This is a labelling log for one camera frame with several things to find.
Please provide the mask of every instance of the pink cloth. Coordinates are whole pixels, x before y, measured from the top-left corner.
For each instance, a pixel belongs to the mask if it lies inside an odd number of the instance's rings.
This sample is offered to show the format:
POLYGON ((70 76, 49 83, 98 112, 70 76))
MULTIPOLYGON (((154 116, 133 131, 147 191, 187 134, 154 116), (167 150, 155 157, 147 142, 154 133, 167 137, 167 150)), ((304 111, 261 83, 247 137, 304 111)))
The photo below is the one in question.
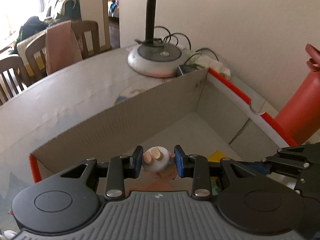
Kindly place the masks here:
POLYGON ((48 75, 82 60, 71 21, 47 29, 45 53, 48 75))

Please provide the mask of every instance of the gray ribbed panel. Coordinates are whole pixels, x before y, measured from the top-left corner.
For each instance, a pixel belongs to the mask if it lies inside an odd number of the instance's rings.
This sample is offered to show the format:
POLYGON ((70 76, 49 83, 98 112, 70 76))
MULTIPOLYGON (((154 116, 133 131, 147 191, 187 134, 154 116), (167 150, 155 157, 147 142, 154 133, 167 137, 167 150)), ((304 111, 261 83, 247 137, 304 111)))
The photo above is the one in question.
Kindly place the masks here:
POLYGON ((36 236, 21 232, 18 240, 127 240, 216 239, 302 240, 297 233, 254 236, 239 231, 219 216, 211 203, 196 201, 187 192, 132 192, 119 202, 109 202, 100 216, 81 230, 63 236, 36 236))

